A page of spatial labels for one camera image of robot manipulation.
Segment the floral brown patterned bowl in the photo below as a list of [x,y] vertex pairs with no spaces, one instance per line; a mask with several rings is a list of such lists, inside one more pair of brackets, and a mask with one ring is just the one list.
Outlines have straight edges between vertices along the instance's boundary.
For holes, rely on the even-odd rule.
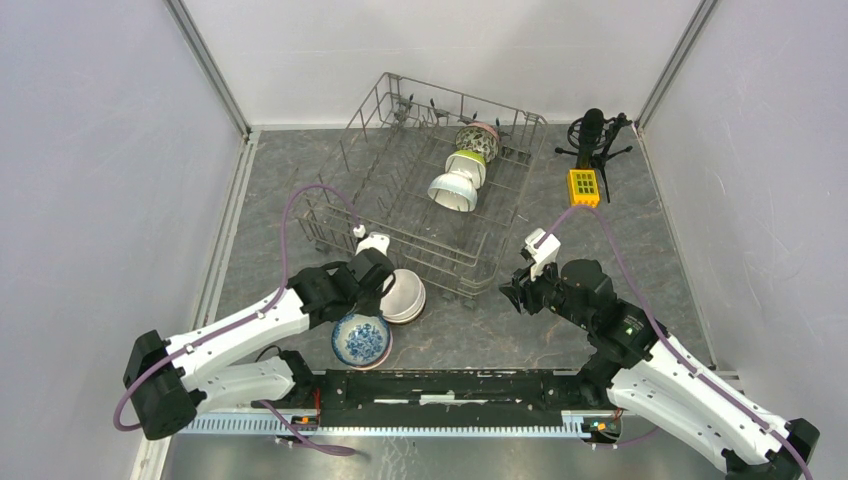
[[500,137],[495,128],[483,122],[471,122],[462,127],[455,136],[458,150],[479,154],[489,164],[500,153]]

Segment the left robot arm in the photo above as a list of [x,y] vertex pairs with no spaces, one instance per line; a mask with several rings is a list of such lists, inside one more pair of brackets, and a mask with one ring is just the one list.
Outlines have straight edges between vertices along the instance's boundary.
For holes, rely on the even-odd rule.
[[238,403],[306,405],[314,381],[299,355],[251,364],[242,358],[352,313],[376,314],[393,270],[387,248],[369,238],[350,260],[305,268],[274,293],[207,327],[168,339],[155,330],[140,335],[124,371],[115,428],[130,429],[121,421],[126,405],[138,418],[133,429],[148,440],[174,435],[198,415]]

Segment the grey wire dish rack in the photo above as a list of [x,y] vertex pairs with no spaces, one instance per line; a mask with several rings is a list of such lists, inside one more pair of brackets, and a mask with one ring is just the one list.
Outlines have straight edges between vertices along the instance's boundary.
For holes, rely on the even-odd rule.
[[[427,189],[446,173],[455,136],[471,122],[493,126],[501,149],[486,163],[476,208],[463,213],[438,205]],[[499,280],[547,127],[536,113],[384,73],[301,197],[300,225],[309,240],[353,252],[352,229],[364,224],[390,237],[395,266],[475,300]]]

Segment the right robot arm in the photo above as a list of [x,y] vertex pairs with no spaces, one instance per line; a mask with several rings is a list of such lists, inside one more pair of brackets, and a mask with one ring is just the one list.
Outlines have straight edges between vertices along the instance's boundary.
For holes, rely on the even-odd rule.
[[694,358],[662,324],[621,298],[595,260],[517,270],[499,286],[518,312],[550,311],[595,351],[577,374],[580,400],[633,412],[708,459],[728,479],[808,479],[820,437],[809,421],[756,405]]

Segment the green and white bowl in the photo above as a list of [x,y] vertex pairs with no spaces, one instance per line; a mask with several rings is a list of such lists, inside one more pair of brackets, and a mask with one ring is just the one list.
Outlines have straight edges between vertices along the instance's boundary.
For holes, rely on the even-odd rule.
[[457,150],[445,162],[445,172],[467,177],[472,186],[479,190],[486,179],[487,165],[484,157],[471,150]]

